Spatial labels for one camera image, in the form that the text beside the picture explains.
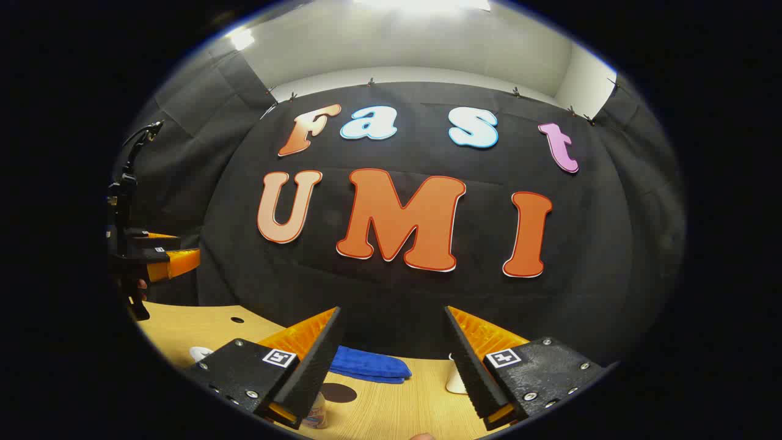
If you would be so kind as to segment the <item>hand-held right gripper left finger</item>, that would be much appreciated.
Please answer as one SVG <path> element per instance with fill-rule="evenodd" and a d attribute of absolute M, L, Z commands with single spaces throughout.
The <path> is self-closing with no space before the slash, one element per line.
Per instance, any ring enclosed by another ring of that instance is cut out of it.
<path fill-rule="evenodd" d="M 260 342 L 235 338 L 184 370 L 188 379 L 255 417 L 298 429 L 343 339 L 333 307 Z"/>

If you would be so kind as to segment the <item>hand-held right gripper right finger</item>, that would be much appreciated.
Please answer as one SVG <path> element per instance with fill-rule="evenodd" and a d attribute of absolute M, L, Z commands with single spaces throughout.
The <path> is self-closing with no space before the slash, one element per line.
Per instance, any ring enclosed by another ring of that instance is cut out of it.
<path fill-rule="evenodd" d="M 612 370 L 559 332 L 522 335 L 455 306 L 444 315 L 450 357 L 489 431 L 545 417 Z"/>

